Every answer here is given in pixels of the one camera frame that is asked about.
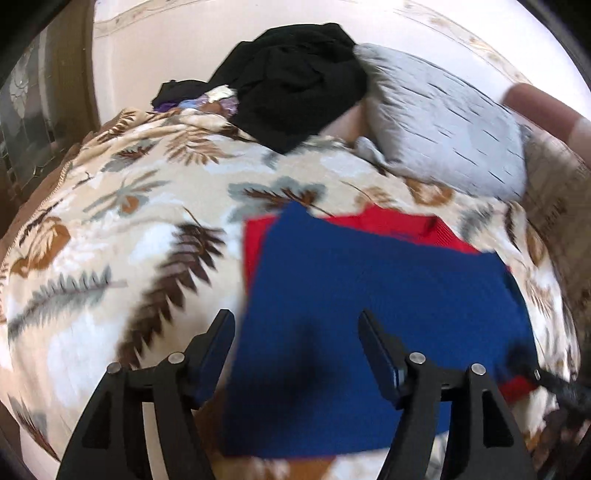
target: black garment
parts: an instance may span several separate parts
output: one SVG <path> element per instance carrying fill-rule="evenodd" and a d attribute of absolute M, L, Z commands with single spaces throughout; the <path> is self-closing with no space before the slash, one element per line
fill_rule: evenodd
<path fill-rule="evenodd" d="M 355 43 L 337 24 L 289 25 L 239 43 L 203 90 L 164 84 L 152 104 L 197 98 L 210 88 L 238 91 L 231 123 L 276 152 L 292 150 L 361 100 L 366 76 L 353 56 Z"/>
<path fill-rule="evenodd" d="M 160 86 L 158 95 L 152 100 L 152 106 L 158 108 L 167 102 L 175 102 L 178 105 L 183 100 L 199 98 L 212 88 L 209 87 L 208 82 L 201 82 L 199 80 L 183 80 L 181 82 L 171 80 Z"/>

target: pile of clothes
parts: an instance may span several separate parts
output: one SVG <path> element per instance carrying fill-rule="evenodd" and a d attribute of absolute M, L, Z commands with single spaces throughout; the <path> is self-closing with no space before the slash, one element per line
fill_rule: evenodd
<path fill-rule="evenodd" d="M 438 365 L 484 364 L 509 396 L 520 388 L 509 349 L 537 358 L 505 264 L 438 217 L 372 206 L 318 219 L 294 202 L 279 218 L 247 221 L 244 249 L 249 300 L 227 387 L 226 455 L 301 458 L 390 445 L 400 412 L 380 396 L 363 354 L 363 309 Z M 442 404 L 438 433 L 449 420 Z"/>
<path fill-rule="evenodd" d="M 224 115 L 260 144 L 285 154 L 363 98 L 366 74 L 354 46 L 337 24 L 272 28 L 240 42 L 208 82 L 163 84 L 152 105 L 165 112 L 219 102 L 213 107 L 219 111 L 205 111 Z M 219 86 L 231 90 L 204 96 Z"/>
<path fill-rule="evenodd" d="M 354 46 L 336 24 L 273 28 L 238 44 L 208 82 L 165 83 L 152 104 L 218 113 L 285 154 L 363 98 Z M 484 364 L 513 398 L 521 384 L 507 368 L 509 350 L 537 359 L 505 264 L 437 217 L 373 206 L 317 219 L 294 202 L 279 218 L 247 221 L 244 232 L 249 299 L 227 386 L 226 455 L 301 458 L 390 445 L 400 412 L 380 396 L 363 354 L 364 309 L 440 366 Z M 439 433 L 449 420 L 443 405 Z"/>

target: metal screw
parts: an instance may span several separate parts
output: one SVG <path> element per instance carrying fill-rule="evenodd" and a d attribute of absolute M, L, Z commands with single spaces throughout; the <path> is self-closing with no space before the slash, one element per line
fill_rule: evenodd
<path fill-rule="evenodd" d="M 413 352 L 408 357 L 412 363 L 419 365 L 425 363 L 426 360 L 425 356 L 421 352 Z"/>
<path fill-rule="evenodd" d="M 113 362 L 112 364 L 107 365 L 107 373 L 111 375 L 115 375 L 121 371 L 121 364 L 119 362 Z"/>
<path fill-rule="evenodd" d="M 172 364 L 179 364 L 184 360 L 184 355 L 181 352 L 174 352 L 168 356 L 168 361 Z"/>
<path fill-rule="evenodd" d="M 482 364 L 472 364 L 472 366 L 470 367 L 470 369 L 476 375 L 484 375 L 486 373 L 486 368 L 484 368 L 484 365 L 482 365 Z"/>

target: bedspread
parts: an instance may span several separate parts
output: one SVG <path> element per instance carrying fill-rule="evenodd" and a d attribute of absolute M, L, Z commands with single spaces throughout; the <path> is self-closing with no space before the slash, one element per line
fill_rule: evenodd
<path fill-rule="evenodd" d="M 155 365 L 182 351 L 222 308 L 236 313 L 239 334 L 243 221 L 290 201 L 318 216 L 376 204 L 441 217 L 511 269 L 540 364 L 564 378 L 576 372 L 574 329 L 551 259 L 519 204 L 394 177 L 334 138 L 310 138 L 283 156 L 218 115 L 125 110 L 66 164 L 2 262 L 0 399 L 60 458 L 108 363 Z M 218 479 L 376 478 L 386 450 L 299 461 L 222 458 L 217 419 L 232 355 L 214 399 L 197 414 Z M 553 407 L 541 389 L 515 405 L 526 437 Z M 148 419 L 149 443 L 154 428 Z M 444 448 L 438 437 L 431 478 Z M 151 462 L 162 471 L 157 454 Z"/>

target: gray pillow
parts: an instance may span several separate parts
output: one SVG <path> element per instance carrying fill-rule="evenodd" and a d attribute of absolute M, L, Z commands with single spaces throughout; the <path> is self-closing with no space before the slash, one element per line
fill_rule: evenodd
<path fill-rule="evenodd" d="M 355 56 L 369 77 L 368 122 L 387 170 L 472 195 L 524 194 L 521 134 L 507 108 L 413 55 L 363 44 Z"/>

